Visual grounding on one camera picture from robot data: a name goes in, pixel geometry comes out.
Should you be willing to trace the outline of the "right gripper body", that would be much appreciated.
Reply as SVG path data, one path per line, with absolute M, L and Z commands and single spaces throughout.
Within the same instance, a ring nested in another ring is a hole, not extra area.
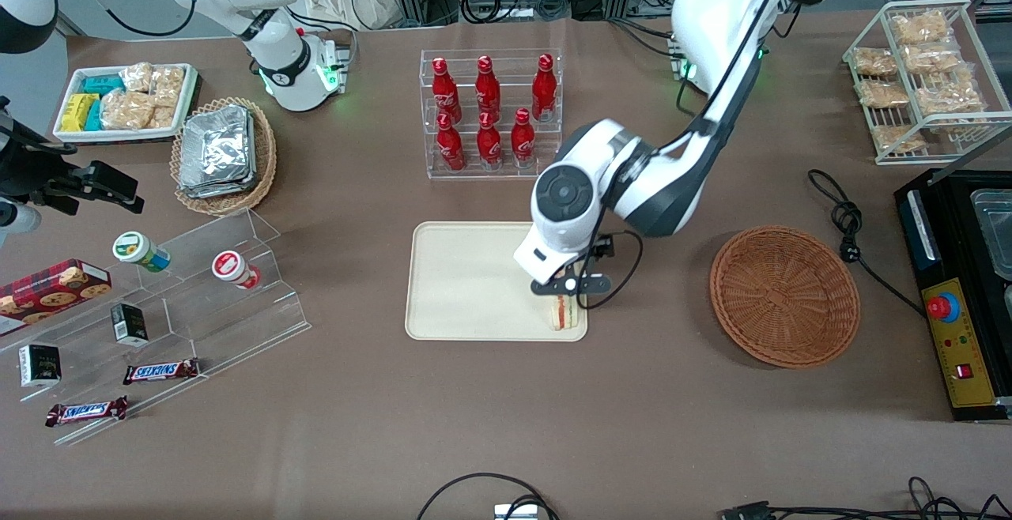
M 78 152 L 68 143 L 53 143 L 12 117 L 9 99 L 1 99 L 1 242 L 7 236 L 35 231 L 41 222 L 40 188 L 81 184 L 73 178 L 77 166 L 65 157 Z

